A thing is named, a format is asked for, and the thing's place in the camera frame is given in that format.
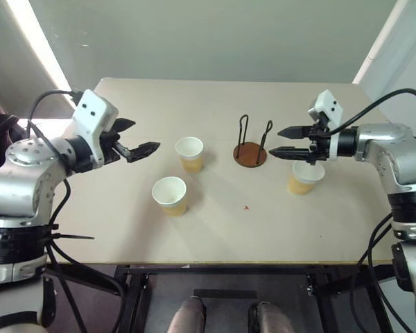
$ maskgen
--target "table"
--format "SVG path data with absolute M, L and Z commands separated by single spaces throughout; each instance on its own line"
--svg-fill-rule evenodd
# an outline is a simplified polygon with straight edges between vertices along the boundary
M 134 164 L 118 161 L 71 177 L 72 198 L 57 221 L 62 233 L 95 237 L 59 240 L 66 253 L 80 262 L 118 264 L 115 276 L 124 282 L 131 274 L 120 332 L 143 330 L 148 276 L 157 273 L 303 274 L 316 296 L 324 332 L 337 331 L 330 297 L 349 289 L 349 278 L 342 278 L 338 268 L 357 262 L 374 226 L 390 211 L 374 167 L 350 157 L 324 162 L 324 180 L 311 193 L 296 196 L 286 190 L 291 161 L 269 155 L 264 165 L 247 169 L 232 157 L 243 114 L 250 116 L 247 141 L 259 143 L 272 120 L 267 150 L 307 147 L 308 140 L 291 141 L 277 132 L 311 124 L 307 110 L 325 89 L 344 107 L 343 119 L 369 104 L 362 89 L 351 84 L 100 81 L 95 91 L 119 109 L 120 117 L 137 122 L 121 133 L 120 142 L 130 148 L 161 142 L 157 152 Z M 375 110 L 362 121 L 386 120 Z M 174 151 L 174 143 L 185 136 L 205 144 L 200 173 L 186 174 Z M 165 176 L 187 184 L 184 216 L 165 216 L 150 195 L 154 182 Z M 57 203 L 62 191 L 59 186 Z M 389 234 L 375 248 L 380 279 L 394 275 L 385 264 L 394 242 Z M 63 269 L 72 280 L 115 292 L 86 271 Z M 391 332 L 366 272 L 356 286 L 367 289 L 382 332 Z

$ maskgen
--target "table leg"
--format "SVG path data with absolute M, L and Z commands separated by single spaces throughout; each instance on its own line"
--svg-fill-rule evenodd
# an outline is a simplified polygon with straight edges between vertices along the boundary
M 131 275 L 119 333 L 142 333 L 144 331 L 150 298 L 151 286 L 148 275 Z
M 393 329 L 388 318 L 387 311 L 383 305 L 381 298 L 379 297 L 376 289 L 372 284 L 366 286 L 368 297 L 372 303 L 374 315 L 376 316 L 377 323 L 382 333 L 393 333 Z
M 315 296 L 318 304 L 320 321 L 324 333 L 338 333 L 338 322 L 334 314 L 331 295 L 322 289 L 329 281 L 325 274 L 308 275 L 307 280 L 311 288 L 311 293 Z
M 392 265 L 377 265 L 374 267 L 377 280 L 381 281 L 384 279 L 392 278 L 395 276 Z M 327 283 L 322 288 L 330 295 L 336 295 L 341 292 L 349 291 L 351 287 L 352 277 L 344 277 L 340 280 L 335 280 Z M 372 283 L 370 272 L 367 269 L 362 269 L 361 272 L 356 276 L 356 289 L 366 287 Z
M 62 269 L 64 278 L 68 281 L 72 281 L 93 289 L 113 293 L 114 295 L 119 294 L 119 291 L 112 283 L 85 268 L 70 264 L 61 264 L 60 268 Z M 57 276 L 57 272 L 53 268 L 52 264 L 46 265 L 46 273 Z
M 122 283 L 126 283 L 128 278 L 128 268 L 130 268 L 130 265 L 117 265 L 116 271 L 114 272 L 114 278 Z

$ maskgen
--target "paper cup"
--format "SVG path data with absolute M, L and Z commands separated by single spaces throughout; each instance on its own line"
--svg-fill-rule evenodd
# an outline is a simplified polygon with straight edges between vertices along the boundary
M 187 185 L 178 177 L 165 177 L 158 180 L 151 190 L 156 202 L 169 216 L 181 216 L 187 210 Z
M 314 185 L 325 176 L 325 169 L 319 162 L 310 165 L 305 161 L 295 161 L 292 171 L 288 190 L 300 195 L 311 191 Z
M 197 173 L 202 169 L 203 142 L 197 137 L 183 137 L 175 143 L 175 151 L 186 172 Z

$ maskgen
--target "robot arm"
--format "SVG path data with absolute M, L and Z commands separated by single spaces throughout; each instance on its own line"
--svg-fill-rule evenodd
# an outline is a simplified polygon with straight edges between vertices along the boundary
M 315 120 L 312 126 L 288 127 L 278 133 L 289 139 L 308 137 L 309 149 L 282 146 L 270 154 L 311 164 L 335 156 L 354 156 L 376 168 L 392 208 L 392 229 L 403 241 L 392 247 L 398 285 L 413 291 L 416 301 L 416 138 L 410 128 L 397 123 L 366 124 L 329 136 L 327 132 L 336 128 L 334 113 L 341 112 L 336 106 L 331 92 L 321 93 L 309 111 Z
M 156 142 L 136 149 L 120 144 L 119 132 L 135 122 L 117 119 L 117 114 L 113 105 L 87 90 L 65 134 L 49 140 L 57 152 L 40 137 L 15 142 L 6 150 L 0 167 L 0 327 L 16 321 L 11 317 L 22 311 L 34 314 L 34 319 L 23 318 L 24 323 L 45 325 L 47 285 L 41 274 L 46 264 L 44 245 L 55 229 L 49 221 L 57 185 L 74 173 L 101 168 L 121 156 L 129 163 L 140 160 L 159 147 Z

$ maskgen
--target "person's foot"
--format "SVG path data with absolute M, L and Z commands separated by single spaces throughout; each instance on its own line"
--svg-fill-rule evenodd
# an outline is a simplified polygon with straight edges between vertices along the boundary
M 206 308 L 199 297 L 186 299 L 175 313 L 168 333 L 203 333 L 205 331 Z
M 269 302 L 252 305 L 248 312 L 249 333 L 295 333 L 290 319 Z

